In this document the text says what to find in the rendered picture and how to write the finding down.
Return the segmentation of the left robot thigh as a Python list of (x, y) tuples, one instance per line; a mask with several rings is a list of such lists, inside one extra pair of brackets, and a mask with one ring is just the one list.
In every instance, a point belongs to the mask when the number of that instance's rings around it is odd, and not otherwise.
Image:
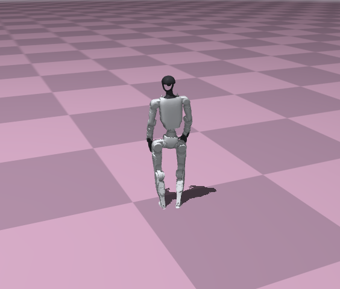
[(165, 177), (165, 174), (162, 171), (162, 147), (163, 146), (164, 146), (163, 139), (153, 140), (151, 144), (154, 173), (155, 172), (158, 173), (159, 181), (164, 180), (164, 177)]

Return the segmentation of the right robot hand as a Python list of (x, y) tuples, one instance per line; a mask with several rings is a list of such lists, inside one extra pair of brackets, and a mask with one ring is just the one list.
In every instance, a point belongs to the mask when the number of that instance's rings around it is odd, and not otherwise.
[(182, 134), (182, 136), (181, 137), (179, 137), (178, 139), (180, 139), (180, 140), (184, 140), (185, 141), (185, 143), (187, 142), (187, 137), (188, 137), (188, 135), (189, 135), (189, 133), (187, 134), (187, 136), (185, 136), (184, 134)]

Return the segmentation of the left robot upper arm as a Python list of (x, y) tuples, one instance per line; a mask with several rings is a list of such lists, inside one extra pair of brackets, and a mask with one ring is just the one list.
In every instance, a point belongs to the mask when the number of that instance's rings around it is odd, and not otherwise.
[(157, 108), (160, 106), (160, 99), (153, 99), (150, 102), (150, 111), (149, 111), (149, 126), (155, 126), (156, 125), (156, 112)]

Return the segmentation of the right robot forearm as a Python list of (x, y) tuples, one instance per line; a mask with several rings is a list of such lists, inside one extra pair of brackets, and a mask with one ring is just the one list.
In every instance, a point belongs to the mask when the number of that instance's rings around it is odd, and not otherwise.
[(184, 131), (183, 134), (187, 136), (190, 133), (190, 126), (192, 125), (192, 120), (190, 122), (184, 122)]

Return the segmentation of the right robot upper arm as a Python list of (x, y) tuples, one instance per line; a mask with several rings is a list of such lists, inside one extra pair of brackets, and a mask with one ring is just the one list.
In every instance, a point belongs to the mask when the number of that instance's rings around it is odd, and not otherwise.
[(192, 120), (192, 112), (190, 107), (190, 100), (186, 96), (181, 96), (182, 102), (183, 102), (183, 108), (185, 112), (185, 116), (183, 117), (183, 120), (185, 122), (190, 122)]

